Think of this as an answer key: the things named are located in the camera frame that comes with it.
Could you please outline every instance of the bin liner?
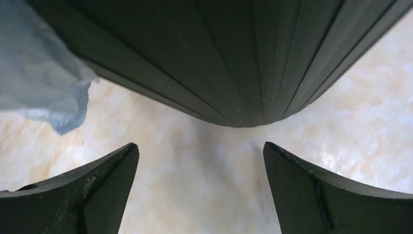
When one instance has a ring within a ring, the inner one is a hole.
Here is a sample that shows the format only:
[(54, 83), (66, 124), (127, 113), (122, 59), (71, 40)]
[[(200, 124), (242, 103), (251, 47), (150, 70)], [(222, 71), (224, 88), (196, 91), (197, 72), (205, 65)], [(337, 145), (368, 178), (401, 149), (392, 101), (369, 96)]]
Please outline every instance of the bin liner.
[(413, 0), (29, 0), (102, 77), (254, 127), (316, 100)]
[(0, 111), (65, 134), (85, 119), (94, 71), (22, 0), (0, 0)]

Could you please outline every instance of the white plastic bag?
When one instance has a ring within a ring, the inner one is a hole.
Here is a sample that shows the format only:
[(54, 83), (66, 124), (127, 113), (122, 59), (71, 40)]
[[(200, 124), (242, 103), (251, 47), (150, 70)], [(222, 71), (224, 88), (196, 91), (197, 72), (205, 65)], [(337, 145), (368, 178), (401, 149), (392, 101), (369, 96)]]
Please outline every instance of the white plastic bag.
[(97, 78), (29, 5), (0, 0), (0, 111), (19, 111), (65, 134), (83, 123)]

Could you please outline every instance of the ribbed surface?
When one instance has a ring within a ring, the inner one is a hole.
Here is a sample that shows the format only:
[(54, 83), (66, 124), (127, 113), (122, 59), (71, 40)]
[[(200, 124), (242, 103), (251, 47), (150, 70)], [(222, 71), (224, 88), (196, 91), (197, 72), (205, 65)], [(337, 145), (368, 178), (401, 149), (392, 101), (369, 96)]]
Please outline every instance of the ribbed surface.
[(253, 127), (322, 95), (413, 0), (30, 0), (101, 76)]

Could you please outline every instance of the marble floor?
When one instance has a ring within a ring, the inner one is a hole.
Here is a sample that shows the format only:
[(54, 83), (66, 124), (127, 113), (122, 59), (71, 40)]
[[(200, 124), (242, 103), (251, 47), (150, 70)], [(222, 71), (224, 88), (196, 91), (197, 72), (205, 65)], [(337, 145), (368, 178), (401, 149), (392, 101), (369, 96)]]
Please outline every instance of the marble floor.
[(413, 193), (413, 12), (302, 112), (268, 126), (204, 123), (102, 80), (85, 123), (59, 136), (0, 114), (0, 190), (16, 190), (135, 142), (121, 234), (280, 233), (262, 148), (272, 141), (345, 177)]

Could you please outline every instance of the glossy floor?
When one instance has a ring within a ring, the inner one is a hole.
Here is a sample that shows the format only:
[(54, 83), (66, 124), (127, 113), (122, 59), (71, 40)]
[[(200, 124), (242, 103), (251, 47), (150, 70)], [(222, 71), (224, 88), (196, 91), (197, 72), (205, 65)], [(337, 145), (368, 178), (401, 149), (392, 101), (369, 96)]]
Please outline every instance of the glossy floor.
[(253, 129), (201, 122), (102, 80), (85, 123), (60, 137), (0, 114), (0, 190), (123, 146), (141, 157), (120, 233), (279, 233), (262, 148), (272, 141), (348, 178), (413, 193), (413, 13), (304, 111)]

